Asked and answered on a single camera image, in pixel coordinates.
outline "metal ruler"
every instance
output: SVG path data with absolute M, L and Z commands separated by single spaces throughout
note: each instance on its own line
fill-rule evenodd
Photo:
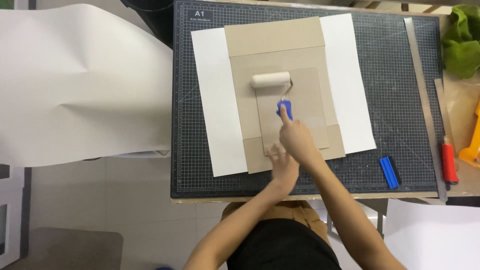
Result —
M 417 38 L 415 36 L 415 27 L 412 18 L 405 18 L 404 21 L 405 28 L 407 29 L 408 43 L 410 44 L 415 76 L 417 78 L 423 116 L 425 117 L 428 141 L 430 143 L 430 150 L 432 151 L 433 169 L 435 170 L 435 178 L 437 180 L 438 197 L 440 201 L 446 202 L 448 200 L 447 189 L 442 176 L 442 163 L 438 150 L 435 127 L 433 125 L 432 111 L 430 110 L 430 102 L 428 100 L 427 86 L 425 85 L 425 78 L 423 77 L 423 70 L 421 67 L 420 53 L 417 46 Z

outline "table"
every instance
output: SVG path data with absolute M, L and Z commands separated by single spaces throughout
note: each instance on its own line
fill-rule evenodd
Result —
M 264 2 L 264 1 L 248 1 L 248 0 L 216 0 L 218 2 L 242 2 L 248 4 L 257 5 L 274 5 L 274 6 L 295 6 L 301 7 L 299 4 L 281 3 L 281 2 Z M 331 10 L 342 11 L 359 11 L 362 9 L 335 7 L 335 6 L 304 6 L 308 8 L 322 8 Z M 413 12 L 388 12 L 369 10 L 369 12 L 385 12 L 396 14 L 412 14 L 419 15 Z M 448 27 L 448 18 L 446 15 L 435 14 L 422 14 L 425 16 L 438 16 L 440 18 L 440 32 L 441 35 Z M 480 97 L 480 90 L 476 90 L 474 85 L 467 85 L 452 78 L 449 74 L 444 74 L 444 90 L 447 104 L 449 107 L 450 120 L 452 123 L 452 134 L 447 133 L 449 137 L 453 138 L 455 143 L 456 152 L 466 147 L 469 144 L 470 136 L 472 132 L 467 131 L 466 126 L 471 126 L 473 130 L 475 116 L 473 115 L 473 109 L 475 108 L 478 97 Z M 477 170 L 463 161 L 457 160 L 458 164 L 458 177 L 460 183 L 456 186 L 452 186 L 448 192 L 449 196 L 476 196 L 480 195 L 480 183 L 476 179 L 480 179 L 480 170 Z M 364 193 L 364 194 L 352 194 L 354 198 L 386 198 L 386 197 L 436 197 L 436 192 L 402 192 L 402 193 Z M 188 199 L 172 199 L 172 203 L 186 203 L 186 202 L 234 202 L 234 201 L 248 201 L 251 197 L 221 197 L 221 198 L 188 198 Z M 321 199 L 318 194 L 315 195 L 297 195 L 289 196 L 288 200 L 310 200 Z

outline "blue roller handle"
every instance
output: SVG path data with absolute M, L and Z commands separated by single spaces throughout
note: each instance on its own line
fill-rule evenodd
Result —
M 288 118 L 290 118 L 290 120 L 293 120 L 293 116 L 292 116 L 292 103 L 290 102 L 290 100 L 281 100 L 279 101 L 276 105 L 278 106 L 278 110 L 276 111 L 276 113 L 280 116 L 280 106 L 281 105 L 285 105 L 285 109 L 287 109 L 287 115 L 288 115 Z

